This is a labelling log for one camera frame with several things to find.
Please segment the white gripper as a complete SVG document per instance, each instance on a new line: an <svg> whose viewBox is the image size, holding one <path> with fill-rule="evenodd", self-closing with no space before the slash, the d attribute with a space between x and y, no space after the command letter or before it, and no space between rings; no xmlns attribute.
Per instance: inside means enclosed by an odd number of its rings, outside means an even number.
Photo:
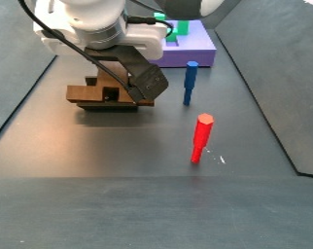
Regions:
<svg viewBox="0 0 313 249"><path fill-rule="evenodd" d="M34 15L81 50L133 46L145 59L161 58L161 23L129 23L125 0L37 0Z"/></svg>

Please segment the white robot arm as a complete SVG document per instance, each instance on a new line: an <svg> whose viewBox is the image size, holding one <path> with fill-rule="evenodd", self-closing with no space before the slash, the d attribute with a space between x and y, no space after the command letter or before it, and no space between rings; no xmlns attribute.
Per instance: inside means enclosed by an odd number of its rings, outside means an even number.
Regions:
<svg viewBox="0 0 313 249"><path fill-rule="evenodd" d="M224 0L154 0L164 14L191 20L208 16ZM130 23L125 0L37 0L34 15L81 50L133 46L145 59L161 58L162 24Z"/></svg>

